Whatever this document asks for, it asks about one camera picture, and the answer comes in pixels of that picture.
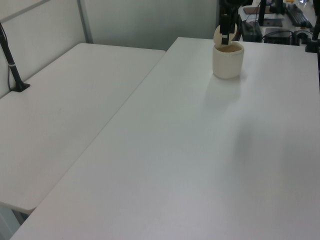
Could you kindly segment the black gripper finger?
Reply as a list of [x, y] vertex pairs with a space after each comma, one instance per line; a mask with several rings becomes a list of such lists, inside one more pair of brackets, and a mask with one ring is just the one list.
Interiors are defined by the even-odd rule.
[[234, 34], [237, 32], [237, 21], [238, 21], [238, 12], [234, 11], [230, 14], [230, 33]]
[[227, 14], [223, 14], [220, 17], [220, 30], [221, 34], [221, 44], [228, 45], [229, 44], [229, 32], [230, 32], [230, 16]]

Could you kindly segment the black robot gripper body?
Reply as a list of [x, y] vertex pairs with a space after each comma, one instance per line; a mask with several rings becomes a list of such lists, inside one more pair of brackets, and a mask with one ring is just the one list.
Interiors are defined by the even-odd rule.
[[247, 0], [223, 0], [223, 13], [226, 15], [237, 14], [241, 6], [246, 6]]

